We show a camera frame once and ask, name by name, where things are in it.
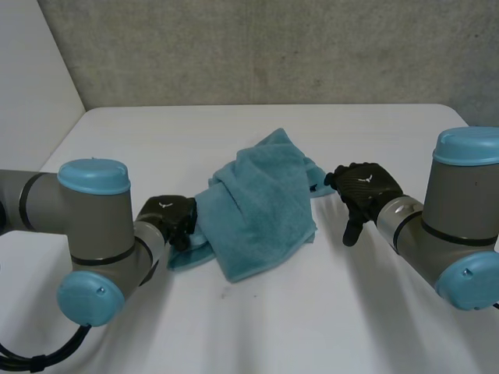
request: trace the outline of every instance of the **concrete wall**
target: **concrete wall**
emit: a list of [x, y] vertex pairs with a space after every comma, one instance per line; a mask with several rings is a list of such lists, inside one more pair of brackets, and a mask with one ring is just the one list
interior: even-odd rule
[[38, 0], [87, 109], [440, 103], [499, 119], [497, 0]]
[[0, 0], [0, 169], [39, 170], [84, 112], [36, 0]]

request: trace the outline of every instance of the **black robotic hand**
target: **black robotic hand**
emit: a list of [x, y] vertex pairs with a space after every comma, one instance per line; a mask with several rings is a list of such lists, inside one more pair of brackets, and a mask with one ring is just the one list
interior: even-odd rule
[[326, 175], [324, 184], [337, 190], [349, 208], [349, 222], [343, 234], [343, 244], [348, 247], [357, 243], [366, 222], [376, 222], [383, 206], [403, 196], [398, 183], [379, 164], [338, 166], [334, 173]]

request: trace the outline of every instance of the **black stripe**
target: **black stripe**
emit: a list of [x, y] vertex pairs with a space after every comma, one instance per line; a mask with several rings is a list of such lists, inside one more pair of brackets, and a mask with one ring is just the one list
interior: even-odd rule
[[30, 193], [31, 187], [33, 187], [34, 183], [41, 177], [42, 175], [46, 175], [47, 173], [38, 173], [32, 176], [28, 182], [23, 187], [23, 191], [21, 192], [21, 197], [19, 198], [19, 215], [21, 216], [21, 221], [30, 231], [35, 231], [33, 225], [28, 218], [28, 213], [26, 212], [26, 204], [28, 201], [28, 194]]
[[0, 201], [0, 235], [5, 230], [6, 225], [7, 225], [7, 213], [5, 213], [2, 201]]
[[397, 240], [398, 240], [398, 236], [400, 235], [400, 232], [402, 231], [402, 229], [404, 228], [404, 226], [406, 226], [407, 223], [411, 219], [419, 217], [421, 214], [423, 214], [422, 210], [414, 212], [414, 213], [408, 215], [406, 218], [404, 218], [404, 220], [398, 225], [397, 230], [395, 230], [395, 233], [393, 234], [393, 248], [395, 248], [395, 251], [397, 252], [397, 254], [398, 254]]
[[470, 238], [460, 238], [458, 236], [448, 235], [444, 232], [438, 231], [432, 228], [425, 221], [421, 221], [421, 225], [423, 226], [424, 231], [428, 234], [433, 235], [436, 238], [445, 240], [449, 243], [459, 244], [459, 245], [467, 245], [469, 247], [488, 247], [489, 245], [496, 244], [497, 236], [486, 239], [470, 239]]
[[112, 263], [117, 263], [118, 261], [121, 261], [122, 259], [127, 258], [130, 256], [133, 251], [135, 250], [135, 243], [132, 245], [130, 249], [127, 251], [113, 257], [107, 257], [105, 259], [79, 259], [78, 257], [71, 256], [71, 260], [81, 266], [102, 266], [102, 265], [111, 265]]
[[150, 258], [150, 263], [152, 264], [154, 259], [153, 259], [153, 253], [150, 251], [149, 245], [147, 245], [146, 242], [141, 238], [139, 238], [138, 236], [135, 237], [135, 240], [139, 242], [146, 249], [147, 254], [149, 255]]

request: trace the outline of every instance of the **gray wall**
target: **gray wall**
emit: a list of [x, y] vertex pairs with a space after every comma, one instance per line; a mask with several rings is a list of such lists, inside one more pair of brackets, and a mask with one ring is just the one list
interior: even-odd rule
[[87, 109], [440, 103], [499, 121], [498, 0], [38, 0]]

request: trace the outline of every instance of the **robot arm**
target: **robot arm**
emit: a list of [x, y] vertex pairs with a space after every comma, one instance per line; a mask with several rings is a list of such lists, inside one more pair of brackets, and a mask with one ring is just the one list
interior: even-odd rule
[[499, 300], [499, 129], [440, 134], [424, 205], [378, 164], [339, 167], [325, 184], [349, 208], [345, 245], [374, 221], [397, 254], [456, 308]]
[[148, 281], [171, 244], [182, 250], [196, 222], [196, 201], [149, 199], [133, 222], [124, 164], [77, 160], [58, 174], [0, 171], [0, 235], [67, 235], [73, 271], [59, 287], [60, 309], [81, 326], [101, 326]]

